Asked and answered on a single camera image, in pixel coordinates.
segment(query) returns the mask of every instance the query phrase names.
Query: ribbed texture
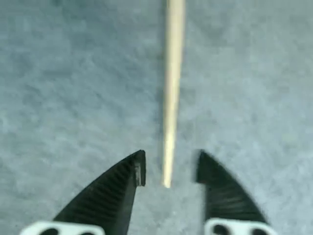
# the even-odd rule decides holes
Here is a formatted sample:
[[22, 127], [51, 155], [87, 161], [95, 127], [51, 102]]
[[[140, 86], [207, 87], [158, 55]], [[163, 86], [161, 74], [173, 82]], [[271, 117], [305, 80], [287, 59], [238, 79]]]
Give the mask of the ribbed texture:
[[210, 218], [239, 219], [265, 222], [248, 194], [231, 175], [214, 160], [201, 152], [197, 181], [206, 185], [205, 215]]
[[140, 154], [144, 158], [144, 152], [138, 151], [103, 173], [79, 193], [54, 220], [98, 225], [106, 234], [110, 234], [125, 197], [134, 196], [128, 195], [127, 189], [129, 184], [136, 187], [134, 163], [138, 161], [137, 155]]

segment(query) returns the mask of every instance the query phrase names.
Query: floor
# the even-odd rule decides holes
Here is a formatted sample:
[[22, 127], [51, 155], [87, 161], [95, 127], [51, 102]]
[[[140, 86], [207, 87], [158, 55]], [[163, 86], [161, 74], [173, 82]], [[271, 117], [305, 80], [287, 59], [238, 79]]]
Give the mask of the floor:
[[164, 9], [159, 0], [1, 1], [3, 234], [53, 218], [139, 149], [147, 186], [129, 234], [200, 234], [200, 148], [280, 234], [313, 234], [313, 1], [187, 1], [171, 189], [160, 183]]

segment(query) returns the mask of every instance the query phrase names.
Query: gray carpet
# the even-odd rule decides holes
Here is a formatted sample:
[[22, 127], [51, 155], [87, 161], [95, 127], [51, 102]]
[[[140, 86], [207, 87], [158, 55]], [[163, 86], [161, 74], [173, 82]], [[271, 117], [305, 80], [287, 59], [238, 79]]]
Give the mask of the gray carpet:
[[313, 1], [188, 1], [173, 187], [160, 185], [164, 5], [0, 5], [0, 228], [51, 219], [147, 153], [130, 235], [201, 232], [197, 149], [223, 162], [282, 235], [313, 234]]

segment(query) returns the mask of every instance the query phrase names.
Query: wooden pole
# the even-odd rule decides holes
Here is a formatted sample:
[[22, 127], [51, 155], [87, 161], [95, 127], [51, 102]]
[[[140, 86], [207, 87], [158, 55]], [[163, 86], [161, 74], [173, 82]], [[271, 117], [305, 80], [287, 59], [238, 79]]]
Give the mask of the wooden pole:
[[179, 80], [185, 18], [184, 0], [168, 0], [166, 25], [166, 72], [164, 89], [163, 184], [170, 188], [173, 171], [179, 103]]

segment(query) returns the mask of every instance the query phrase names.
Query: wooden stick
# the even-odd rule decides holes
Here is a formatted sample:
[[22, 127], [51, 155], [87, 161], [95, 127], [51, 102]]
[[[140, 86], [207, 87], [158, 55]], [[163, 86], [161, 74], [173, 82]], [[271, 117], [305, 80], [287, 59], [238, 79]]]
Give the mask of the wooden stick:
[[184, 32], [184, 0], [168, 0], [166, 26], [166, 73], [164, 99], [164, 165], [163, 184], [171, 186], [177, 112], [179, 103], [179, 80], [182, 62]]

